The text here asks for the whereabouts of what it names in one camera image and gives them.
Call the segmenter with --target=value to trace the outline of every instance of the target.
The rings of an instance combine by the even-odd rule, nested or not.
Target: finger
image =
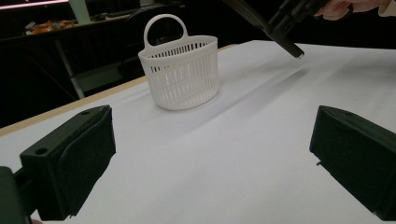
[[[366,3],[367,4],[371,0],[345,0],[345,1],[348,3]]]
[[[338,16],[342,13],[345,12],[346,8],[349,7],[349,3],[348,2],[343,2],[341,4],[338,4],[335,8],[329,9],[327,11],[323,12],[323,15],[327,16],[327,17],[333,17],[333,16]]]
[[[325,7],[322,7],[314,16],[321,16],[324,14],[329,13],[337,13],[337,11],[343,11],[345,8],[349,6],[350,3],[345,1],[338,1],[335,0],[330,1]]]
[[[372,3],[372,4],[367,4],[364,2],[361,3],[354,3],[353,4],[353,12],[366,12],[369,11],[375,7],[378,7],[379,4]]]
[[[328,21],[338,21],[345,17],[345,15],[349,12],[349,9],[346,8],[343,11],[339,11],[337,14],[323,14],[323,19]]]

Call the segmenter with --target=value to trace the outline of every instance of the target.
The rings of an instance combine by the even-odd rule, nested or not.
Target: black plastic bracket
[[[295,58],[302,58],[304,52],[287,38],[294,26],[307,16],[314,16],[329,0],[285,0],[279,10],[266,21],[262,15],[244,0],[223,0],[251,25],[262,29],[268,37]]]
[[[320,106],[310,151],[370,212],[396,220],[396,134],[351,112]]]
[[[75,216],[115,153],[111,107],[78,113],[23,151],[18,172],[0,167],[0,223]]]

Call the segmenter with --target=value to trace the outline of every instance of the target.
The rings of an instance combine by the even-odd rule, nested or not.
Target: human hand
[[[353,12],[366,12],[376,7],[388,5],[390,0],[330,0],[315,16],[323,16],[328,21],[337,21],[349,12],[349,5]]]

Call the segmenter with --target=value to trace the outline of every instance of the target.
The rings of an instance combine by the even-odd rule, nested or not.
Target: dark background
[[[282,3],[247,1],[267,20]],[[173,1],[161,2],[174,4]],[[77,100],[55,40],[61,43],[75,73],[121,62],[127,57],[136,57],[137,52],[144,47],[143,30],[149,17],[163,12],[177,14],[185,22],[189,35],[217,36],[220,48],[253,39],[269,40],[263,31],[252,27],[221,1],[185,0],[181,3],[184,7],[153,11],[152,14],[127,22],[110,21],[85,28],[29,36],[23,34],[24,26],[30,21],[40,23],[47,20],[73,20],[74,14],[70,6],[66,3],[0,11],[0,127]],[[87,1],[91,16],[134,8],[136,4],[132,0]],[[340,21],[306,18],[294,27],[288,38],[296,43],[396,49],[396,34],[393,32],[395,25],[396,18],[379,17],[375,9],[355,13]],[[138,67],[138,63],[132,63],[133,70]],[[124,81],[134,77],[126,76]]]

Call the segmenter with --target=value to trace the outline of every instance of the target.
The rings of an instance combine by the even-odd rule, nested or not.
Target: perforated basket wall
[[[166,17],[181,24],[183,36],[176,41],[151,46],[147,40],[149,27]],[[138,56],[157,105],[170,110],[187,109],[207,102],[219,91],[216,37],[188,36],[181,19],[162,14],[148,22],[144,41],[145,49]]]

